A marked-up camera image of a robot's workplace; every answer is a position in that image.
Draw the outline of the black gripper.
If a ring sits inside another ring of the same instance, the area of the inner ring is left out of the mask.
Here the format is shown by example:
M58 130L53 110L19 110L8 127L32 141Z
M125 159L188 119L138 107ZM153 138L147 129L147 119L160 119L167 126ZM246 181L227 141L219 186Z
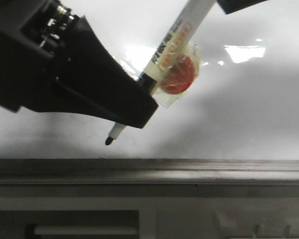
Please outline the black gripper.
M72 25L59 0L0 0L0 106L17 112L37 90Z

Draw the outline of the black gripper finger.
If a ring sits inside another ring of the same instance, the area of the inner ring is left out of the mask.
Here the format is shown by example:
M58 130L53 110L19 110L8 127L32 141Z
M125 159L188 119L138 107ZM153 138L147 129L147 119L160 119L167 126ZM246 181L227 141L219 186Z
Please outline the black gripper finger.
M225 14L231 14L264 1L265 0L218 0L218 5Z
M158 107L105 49L84 17L75 17L23 106L38 113L75 113L136 128L143 128Z

